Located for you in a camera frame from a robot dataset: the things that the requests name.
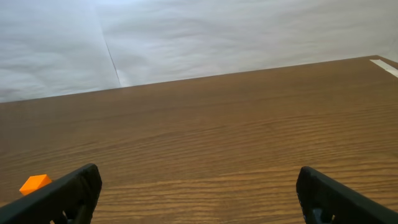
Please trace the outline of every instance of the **white backdrop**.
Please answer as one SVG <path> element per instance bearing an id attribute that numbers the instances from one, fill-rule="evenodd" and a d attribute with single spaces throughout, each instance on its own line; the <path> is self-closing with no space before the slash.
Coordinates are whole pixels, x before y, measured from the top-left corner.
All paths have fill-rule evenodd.
<path id="1" fill-rule="evenodd" d="M 1 1 L 0 101 L 374 54 L 398 61 L 397 8 L 396 0 Z"/>

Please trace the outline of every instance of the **white tape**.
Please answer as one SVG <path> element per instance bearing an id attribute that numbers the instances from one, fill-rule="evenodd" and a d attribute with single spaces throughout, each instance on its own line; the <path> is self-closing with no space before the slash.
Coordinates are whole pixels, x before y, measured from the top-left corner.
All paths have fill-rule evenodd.
<path id="1" fill-rule="evenodd" d="M 386 62 L 383 62 L 382 60 L 371 60 L 373 63 L 376 65 L 380 66 L 382 69 L 385 71 L 393 74 L 395 77 L 398 78 L 398 70 L 394 68 L 393 66 L 387 64 Z"/>

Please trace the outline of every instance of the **black plastic part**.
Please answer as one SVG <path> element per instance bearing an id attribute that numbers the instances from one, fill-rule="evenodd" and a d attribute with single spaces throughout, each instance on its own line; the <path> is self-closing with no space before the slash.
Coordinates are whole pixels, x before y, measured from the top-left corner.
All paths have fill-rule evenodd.
<path id="1" fill-rule="evenodd" d="M 88 224 L 102 181 L 98 168 L 82 168 L 0 208 L 0 224 Z"/>
<path id="2" fill-rule="evenodd" d="M 296 189 L 307 224 L 398 223 L 398 213 L 311 167 L 301 168 Z"/>

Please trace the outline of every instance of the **wooden table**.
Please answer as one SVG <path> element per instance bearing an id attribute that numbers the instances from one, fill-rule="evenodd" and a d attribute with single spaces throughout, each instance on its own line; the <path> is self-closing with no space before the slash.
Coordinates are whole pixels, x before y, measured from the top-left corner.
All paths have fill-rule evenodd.
<path id="1" fill-rule="evenodd" d="M 94 162 L 93 223 L 304 223 L 312 166 L 398 211 L 398 79 L 371 58 L 0 104 L 0 202 Z"/>

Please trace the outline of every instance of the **orange block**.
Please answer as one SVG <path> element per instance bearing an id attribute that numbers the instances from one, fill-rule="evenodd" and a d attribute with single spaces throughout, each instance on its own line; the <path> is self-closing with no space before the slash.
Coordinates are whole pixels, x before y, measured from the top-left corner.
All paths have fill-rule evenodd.
<path id="1" fill-rule="evenodd" d="M 30 176 L 25 184 L 19 189 L 23 195 L 28 195 L 33 191 L 40 189 L 51 183 L 50 177 L 47 174 Z"/>

